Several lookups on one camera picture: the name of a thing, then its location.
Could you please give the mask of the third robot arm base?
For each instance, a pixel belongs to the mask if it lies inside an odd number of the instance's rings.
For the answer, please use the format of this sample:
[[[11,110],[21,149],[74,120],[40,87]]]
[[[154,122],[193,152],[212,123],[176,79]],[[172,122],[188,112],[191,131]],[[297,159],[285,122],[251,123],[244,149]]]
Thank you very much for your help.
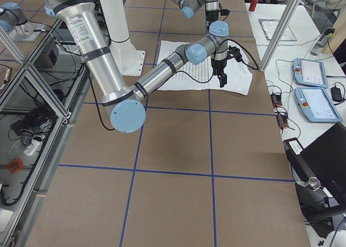
[[[1,4],[1,28],[18,42],[32,42],[41,31],[40,26],[30,22],[15,2]]]

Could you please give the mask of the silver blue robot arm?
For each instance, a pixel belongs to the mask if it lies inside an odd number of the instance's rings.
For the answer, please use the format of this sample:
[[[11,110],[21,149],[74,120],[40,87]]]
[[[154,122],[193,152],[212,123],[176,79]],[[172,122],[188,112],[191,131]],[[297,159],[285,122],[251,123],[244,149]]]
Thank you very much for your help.
[[[229,27],[218,20],[218,0],[171,0],[185,17],[205,9],[208,33],[199,41],[180,45],[132,86],[126,85],[121,70],[134,66],[141,53],[130,43],[123,0],[99,0],[111,34],[112,44],[105,41],[94,15],[94,0],[45,0],[48,15],[64,21],[85,63],[103,93],[102,105],[112,127],[124,133],[138,130],[145,122],[142,100],[157,90],[186,63],[199,64],[211,58],[213,74],[225,86],[224,68],[229,59]]]
[[[218,20],[220,12],[219,0],[171,0],[181,10],[186,18],[191,18],[204,6],[209,24]]]

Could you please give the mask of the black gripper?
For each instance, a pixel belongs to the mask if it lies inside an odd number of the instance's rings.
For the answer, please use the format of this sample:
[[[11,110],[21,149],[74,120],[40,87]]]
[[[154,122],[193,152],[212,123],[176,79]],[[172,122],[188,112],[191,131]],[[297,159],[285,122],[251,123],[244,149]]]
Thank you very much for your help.
[[[219,10],[206,10],[205,11],[208,22],[215,22],[218,20]]]
[[[221,88],[227,84],[228,78],[226,73],[224,72],[225,67],[227,66],[227,59],[215,60],[212,59],[212,69],[213,75],[218,77],[219,86]]]

